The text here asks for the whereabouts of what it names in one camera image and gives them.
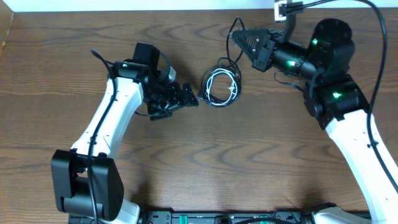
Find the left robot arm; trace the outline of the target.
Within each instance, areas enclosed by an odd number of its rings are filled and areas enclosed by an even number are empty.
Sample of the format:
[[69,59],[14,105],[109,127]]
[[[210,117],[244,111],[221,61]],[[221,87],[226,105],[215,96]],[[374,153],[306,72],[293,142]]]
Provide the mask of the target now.
[[188,83],[176,81],[172,66],[158,69],[163,54],[152,44],[139,42],[132,58],[115,62],[91,53],[108,71],[106,91],[80,138],[51,159],[55,204],[72,223],[139,223],[140,207],[124,197],[115,163],[127,126],[141,104],[156,121],[198,100]]

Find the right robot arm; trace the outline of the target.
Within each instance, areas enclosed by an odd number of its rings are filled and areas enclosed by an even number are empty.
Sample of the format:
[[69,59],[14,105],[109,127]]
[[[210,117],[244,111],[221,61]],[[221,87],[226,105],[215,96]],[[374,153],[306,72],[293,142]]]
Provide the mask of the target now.
[[308,113],[345,157],[368,205],[371,223],[397,222],[397,164],[377,130],[370,104],[349,74],[354,43],[349,25],[320,21],[308,47],[286,30],[243,29],[231,35],[255,69],[276,68],[302,79]]

